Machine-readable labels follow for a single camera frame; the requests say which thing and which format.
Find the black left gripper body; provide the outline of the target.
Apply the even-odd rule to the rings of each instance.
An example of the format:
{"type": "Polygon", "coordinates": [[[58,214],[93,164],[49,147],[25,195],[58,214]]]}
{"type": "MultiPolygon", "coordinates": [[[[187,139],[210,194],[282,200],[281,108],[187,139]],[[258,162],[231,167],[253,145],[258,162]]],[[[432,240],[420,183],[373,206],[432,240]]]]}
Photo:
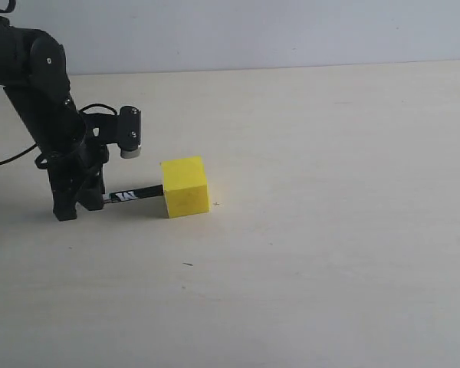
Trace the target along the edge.
{"type": "Polygon", "coordinates": [[[108,146],[117,143],[117,126],[119,113],[115,110],[87,112],[82,110],[80,116],[86,123],[84,137],[74,144],[70,153],[40,153],[36,166],[48,174],[48,169],[63,171],[87,170],[92,176],[102,172],[104,164],[109,161],[108,146]]]}

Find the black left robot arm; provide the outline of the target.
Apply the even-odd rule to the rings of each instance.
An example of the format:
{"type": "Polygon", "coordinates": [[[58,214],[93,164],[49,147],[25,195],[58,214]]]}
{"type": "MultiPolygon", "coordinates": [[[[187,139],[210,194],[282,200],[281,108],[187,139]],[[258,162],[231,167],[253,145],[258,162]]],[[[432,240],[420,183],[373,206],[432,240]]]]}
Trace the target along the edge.
{"type": "Polygon", "coordinates": [[[0,86],[40,150],[35,164],[48,173],[56,218],[76,219],[77,205],[103,209],[109,153],[76,108],[64,47],[0,17],[0,86]]]}

